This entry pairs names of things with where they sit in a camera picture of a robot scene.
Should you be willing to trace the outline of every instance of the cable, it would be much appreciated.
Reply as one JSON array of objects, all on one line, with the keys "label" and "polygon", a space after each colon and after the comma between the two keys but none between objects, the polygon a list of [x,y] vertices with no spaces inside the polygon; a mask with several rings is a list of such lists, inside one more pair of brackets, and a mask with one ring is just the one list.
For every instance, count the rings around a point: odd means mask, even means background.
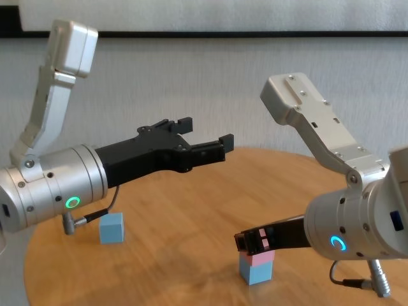
[{"label": "cable", "polygon": [[342,281],[336,280],[336,279],[334,278],[334,272],[335,272],[335,270],[336,270],[336,266],[337,266],[338,263],[339,263],[339,261],[335,260],[335,261],[333,262],[333,264],[331,265],[329,277],[330,277],[330,280],[331,280],[332,283],[334,283],[334,284],[336,284],[336,285],[343,285],[343,282],[342,282]]},{"label": "cable", "polygon": [[109,214],[109,210],[111,210],[112,207],[116,203],[117,195],[119,194],[119,187],[120,186],[116,186],[115,194],[113,195],[112,201],[110,202],[110,204],[109,204],[109,206],[107,208],[104,208],[104,209],[98,210],[96,212],[93,212],[91,214],[87,214],[87,215],[83,216],[82,218],[75,221],[75,225],[76,226],[81,226],[81,225],[90,223],[91,221],[93,221],[93,220],[95,220],[97,218],[100,218],[103,215]]},{"label": "cable", "polygon": [[115,194],[113,195],[112,202],[110,202],[110,205],[108,206],[108,211],[112,209],[112,207],[115,205],[117,195],[119,194],[119,188],[120,185],[116,186]]},{"label": "cable", "polygon": [[336,270],[336,266],[339,263],[339,261],[335,260],[333,264],[331,265],[330,268],[330,273],[329,277],[332,283],[336,285],[341,285],[345,287],[352,287],[352,288],[358,288],[358,289],[366,289],[366,290],[372,290],[372,282],[371,280],[367,279],[343,279],[343,280],[337,280],[334,278],[334,272]]}]

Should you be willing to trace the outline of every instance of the cable connector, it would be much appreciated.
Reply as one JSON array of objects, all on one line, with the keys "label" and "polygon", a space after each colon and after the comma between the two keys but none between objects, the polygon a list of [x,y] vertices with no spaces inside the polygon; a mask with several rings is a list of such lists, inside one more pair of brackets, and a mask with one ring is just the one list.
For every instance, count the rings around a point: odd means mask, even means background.
[{"label": "cable connector", "polygon": [[372,281],[369,279],[343,279],[342,285],[364,290],[373,290]]}]

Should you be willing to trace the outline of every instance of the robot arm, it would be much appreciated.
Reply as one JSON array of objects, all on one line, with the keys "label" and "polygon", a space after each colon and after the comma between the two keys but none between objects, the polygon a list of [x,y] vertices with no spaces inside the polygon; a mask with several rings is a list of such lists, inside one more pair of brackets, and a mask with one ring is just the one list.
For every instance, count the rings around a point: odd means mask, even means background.
[{"label": "robot arm", "polygon": [[2,230],[20,231],[57,215],[73,234],[108,213],[108,208],[81,218],[71,211],[107,195],[107,190],[160,170],[179,173],[225,160],[233,150],[233,135],[214,142],[189,145],[182,134],[193,130],[192,118],[162,120],[138,129],[138,136],[93,149],[88,145],[43,155],[59,136],[76,77],[90,72],[98,33],[74,22],[57,20],[40,68],[30,121],[11,150],[12,165],[0,169],[0,253]]},{"label": "robot arm", "polygon": [[91,71],[97,39],[98,32],[82,24],[56,20],[52,26],[30,119],[10,152],[27,182],[43,176],[39,156],[61,133],[69,95],[77,77]]},{"label": "robot arm", "polygon": [[391,166],[371,154],[303,73],[269,78],[261,99],[278,124],[298,131],[322,166],[344,174],[347,188],[318,196],[304,215],[237,233],[237,249],[255,255],[312,247],[335,261],[364,259],[388,287],[378,259],[408,258],[408,149],[393,151]]}]

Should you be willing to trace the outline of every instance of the metal bracket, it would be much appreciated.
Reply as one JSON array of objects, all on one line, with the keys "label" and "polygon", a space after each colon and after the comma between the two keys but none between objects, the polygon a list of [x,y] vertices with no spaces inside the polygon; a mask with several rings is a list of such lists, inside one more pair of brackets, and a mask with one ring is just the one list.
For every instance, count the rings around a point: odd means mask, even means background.
[{"label": "metal bracket", "polygon": [[89,74],[97,39],[98,32],[85,25],[53,23],[29,122],[10,151],[11,163],[27,182],[43,177],[39,157],[61,133],[69,95],[76,77]]},{"label": "metal bracket", "polygon": [[278,124],[293,126],[317,161],[364,189],[385,176],[389,165],[360,145],[303,73],[268,79],[262,102]]}]

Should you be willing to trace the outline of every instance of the black frame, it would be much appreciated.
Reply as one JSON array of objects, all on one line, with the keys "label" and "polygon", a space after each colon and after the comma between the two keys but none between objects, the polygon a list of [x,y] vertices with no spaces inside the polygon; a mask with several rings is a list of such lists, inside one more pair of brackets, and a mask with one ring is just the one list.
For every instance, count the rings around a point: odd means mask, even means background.
[{"label": "black frame", "polygon": [[[47,38],[49,32],[23,31],[18,6],[0,6],[0,38]],[[265,31],[265,32],[115,32],[100,38],[299,38],[408,37],[408,31]]]}]

